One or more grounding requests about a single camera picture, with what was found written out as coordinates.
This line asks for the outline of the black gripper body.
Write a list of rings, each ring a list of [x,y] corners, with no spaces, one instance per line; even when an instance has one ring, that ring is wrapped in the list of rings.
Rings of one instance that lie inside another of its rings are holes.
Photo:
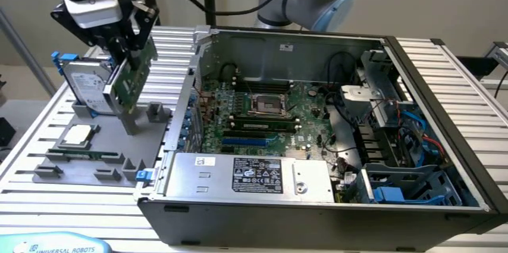
[[[62,0],[51,17],[83,43],[109,50],[109,40],[115,36],[123,38],[127,44],[130,1]]]

